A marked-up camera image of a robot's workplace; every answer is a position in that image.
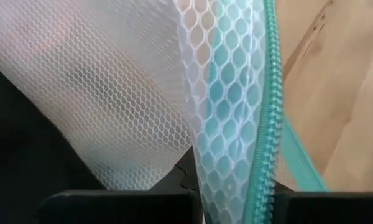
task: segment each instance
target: hexagonal mesh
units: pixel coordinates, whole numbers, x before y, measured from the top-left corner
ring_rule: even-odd
[[[0,1],[0,71],[93,174],[146,190],[193,142],[214,222],[241,220],[265,40],[263,0]]]

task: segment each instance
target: mesh laundry bag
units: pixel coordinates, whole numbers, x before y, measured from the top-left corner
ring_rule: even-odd
[[[193,144],[206,218],[261,222],[283,122],[274,7],[0,1],[0,71],[106,188],[151,188]],[[284,122],[277,180],[323,190]]]

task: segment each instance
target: zipper teeth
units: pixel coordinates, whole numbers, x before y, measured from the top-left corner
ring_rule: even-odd
[[[275,0],[264,0],[267,28],[267,66],[256,151],[244,211],[244,223],[267,223],[272,218],[275,171],[282,128],[282,62]]]

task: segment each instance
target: wooden surface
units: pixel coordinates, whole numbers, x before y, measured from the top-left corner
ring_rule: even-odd
[[[278,0],[285,111],[332,190],[373,190],[373,0]]]

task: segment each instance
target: teal fabric trim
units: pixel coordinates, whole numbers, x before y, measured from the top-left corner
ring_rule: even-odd
[[[281,148],[281,156],[302,191],[329,191],[286,117],[283,117]]]

